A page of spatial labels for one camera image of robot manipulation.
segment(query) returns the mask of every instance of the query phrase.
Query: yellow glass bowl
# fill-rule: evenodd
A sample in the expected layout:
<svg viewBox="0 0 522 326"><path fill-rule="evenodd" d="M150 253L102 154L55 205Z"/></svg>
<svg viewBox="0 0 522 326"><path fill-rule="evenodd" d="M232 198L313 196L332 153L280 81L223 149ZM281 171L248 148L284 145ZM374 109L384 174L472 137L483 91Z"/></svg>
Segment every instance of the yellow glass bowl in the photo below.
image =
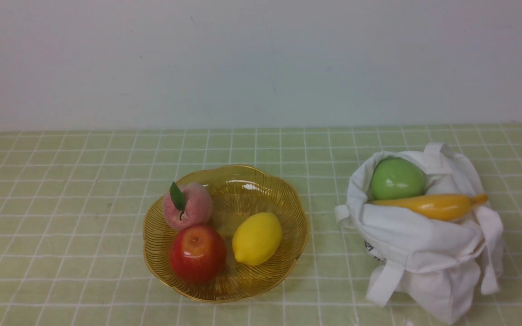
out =
<svg viewBox="0 0 522 326"><path fill-rule="evenodd" d="M227 264L215 280L192 285L170 269L168 253L177 232L162 213L162 196L145 217L145 261L149 270L166 285L195 301L233 302L266 293L291 272L309 238L309 221L295 189L286 181L247 165L227 165L197 171L177 181L178 185L199 182L213 200L209 225L219 231L227 245ZM247 217L260 212L274 213L282 228L282 239L269 260L258 266L235 261L232 235Z"/></svg>

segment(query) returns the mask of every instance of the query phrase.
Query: apple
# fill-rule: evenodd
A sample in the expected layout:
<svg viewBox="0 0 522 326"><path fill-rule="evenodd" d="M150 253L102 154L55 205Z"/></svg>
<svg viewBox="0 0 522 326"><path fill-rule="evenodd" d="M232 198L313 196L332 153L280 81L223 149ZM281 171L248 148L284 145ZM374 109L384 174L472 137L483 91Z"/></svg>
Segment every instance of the apple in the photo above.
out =
<svg viewBox="0 0 522 326"><path fill-rule="evenodd" d="M373 172L371 190L375 200L394 200L422 196L425 186L426 176L414 163L387 158Z"/></svg>
<svg viewBox="0 0 522 326"><path fill-rule="evenodd" d="M226 260L227 248L223 237L207 225L183 229L170 246L170 268L187 283L211 281L224 268Z"/></svg>

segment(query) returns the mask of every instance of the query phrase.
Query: artificial fruit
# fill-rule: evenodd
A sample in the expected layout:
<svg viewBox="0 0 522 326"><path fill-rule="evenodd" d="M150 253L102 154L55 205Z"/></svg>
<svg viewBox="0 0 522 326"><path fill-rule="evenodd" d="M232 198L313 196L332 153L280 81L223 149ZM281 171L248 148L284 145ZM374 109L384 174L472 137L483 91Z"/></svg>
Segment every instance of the artificial fruit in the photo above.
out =
<svg viewBox="0 0 522 326"><path fill-rule="evenodd" d="M432 194L397 200L375 200L370 204L408 208L429 219L452 221L470 213L474 207L486 203L487 200L487 194L474 197L462 194Z"/></svg>
<svg viewBox="0 0 522 326"><path fill-rule="evenodd" d="M371 190L375 200L394 200L424 194L426 176L414 163L401 158L381 161L372 175Z"/></svg>
<svg viewBox="0 0 522 326"><path fill-rule="evenodd" d="M275 254L281 237L281 225L273 213L250 216L232 237L235 260L249 266L263 264Z"/></svg>
<svg viewBox="0 0 522 326"><path fill-rule="evenodd" d="M207 225L183 229L170 246L170 268L187 283L211 281L221 272L226 260L227 248L223 238Z"/></svg>
<svg viewBox="0 0 522 326"><path fill-rule="evenodd" d="M176 231L206 224L211 218L213 201L211 195L198 182L177 186L172 183L164 196L162 211L166 223Z"/></svg>

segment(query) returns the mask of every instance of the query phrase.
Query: green leaf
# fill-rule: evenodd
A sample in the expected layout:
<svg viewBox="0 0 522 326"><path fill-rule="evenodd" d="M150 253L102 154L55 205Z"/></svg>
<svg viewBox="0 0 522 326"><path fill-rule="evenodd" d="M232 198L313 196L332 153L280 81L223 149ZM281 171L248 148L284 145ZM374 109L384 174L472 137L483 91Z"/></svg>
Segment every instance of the green leaf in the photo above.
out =
<svg viewBox="0 0 522 326"><path fill-rule="evenodd" d="M174 204L176 209L184 212L184 207L186 206L184 194L181 192L180 188L176 185L175 182L172 182L170 185L170 199L172 200L172 204Z"/></svg>

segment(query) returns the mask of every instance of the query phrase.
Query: lemon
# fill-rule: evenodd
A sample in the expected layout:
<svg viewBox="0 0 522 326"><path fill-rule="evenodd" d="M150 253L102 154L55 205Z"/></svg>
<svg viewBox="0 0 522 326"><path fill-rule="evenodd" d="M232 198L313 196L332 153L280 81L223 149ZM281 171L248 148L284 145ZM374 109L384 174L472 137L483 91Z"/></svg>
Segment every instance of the lemon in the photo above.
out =
<svg viewBox="0 0 522 326"><path fill-rule="evenodd" d="M281 225L273 213L250 216L232 237L235 260L249 266L263 264L275 254L281 236Z"/></svg>

